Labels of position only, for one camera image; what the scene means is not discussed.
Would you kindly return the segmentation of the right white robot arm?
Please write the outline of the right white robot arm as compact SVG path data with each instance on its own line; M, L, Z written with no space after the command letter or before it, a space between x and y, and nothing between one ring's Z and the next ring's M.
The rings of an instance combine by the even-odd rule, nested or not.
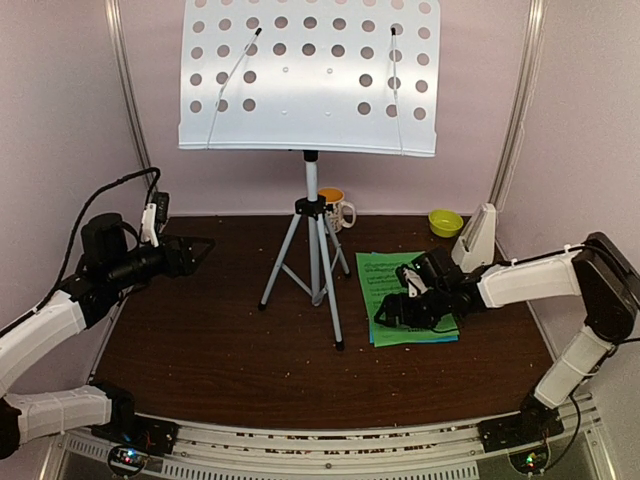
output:
M436 248L395 270L404 292L386 295L375 323L434 331L447 315L464 318L507 305L578 297L586 312L560 356L533 388L533 404L513 419L519 440L535 440L559 407L606 358L630 340L639 315L639 273L611 239L594 232L581 243L524 260L463 270Z

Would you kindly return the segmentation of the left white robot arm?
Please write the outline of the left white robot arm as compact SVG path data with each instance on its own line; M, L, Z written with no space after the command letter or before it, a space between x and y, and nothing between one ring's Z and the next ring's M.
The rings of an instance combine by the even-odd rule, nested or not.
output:
M83 254L45 304L1 331L1 456L40 437L78 427L103 428L123 444L144 433L133 395L109 382L35 395L11 393L12 385L67 339L101 322L125 296L157 276L193 274L212 252L212 238L165 235L155 212L143 214L138 244L129 248L133 227L118 213L92 218L81 229Z

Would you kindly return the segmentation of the light blue music stand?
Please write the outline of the light blue music stand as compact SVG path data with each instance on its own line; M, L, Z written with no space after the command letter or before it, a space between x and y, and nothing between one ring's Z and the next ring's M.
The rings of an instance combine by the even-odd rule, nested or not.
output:
M436 1L189 1L182 30L183 150L302 153L313 304L336 304L346 259L318 192L323 152L431 157L441 8Z

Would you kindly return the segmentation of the blue paper sheet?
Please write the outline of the blue paper sheet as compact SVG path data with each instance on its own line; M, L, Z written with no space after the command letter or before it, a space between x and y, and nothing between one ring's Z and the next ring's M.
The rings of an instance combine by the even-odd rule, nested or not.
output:
M435 333L429 330L401 330L388 328L372 328L369 342L375 347L386 347L402 344L443 343L457 341L459 331Z

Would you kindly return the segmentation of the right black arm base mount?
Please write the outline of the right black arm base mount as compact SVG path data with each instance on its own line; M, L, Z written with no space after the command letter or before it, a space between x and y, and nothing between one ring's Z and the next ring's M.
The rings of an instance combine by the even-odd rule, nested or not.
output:
M477 425L486 453L543 442L564 432L558 408L549 408L529 393L518 412Z

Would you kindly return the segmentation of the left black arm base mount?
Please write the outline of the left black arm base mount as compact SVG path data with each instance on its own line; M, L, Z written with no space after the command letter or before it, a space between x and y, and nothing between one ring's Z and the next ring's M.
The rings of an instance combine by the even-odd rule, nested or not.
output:
M114 474L135 476L152 458L173 453L179 429L175 422L137 414L133 394L114 384L93 382L91 386L104 393L111 406L109 421L91 426L91 434L113 443L107 465Z

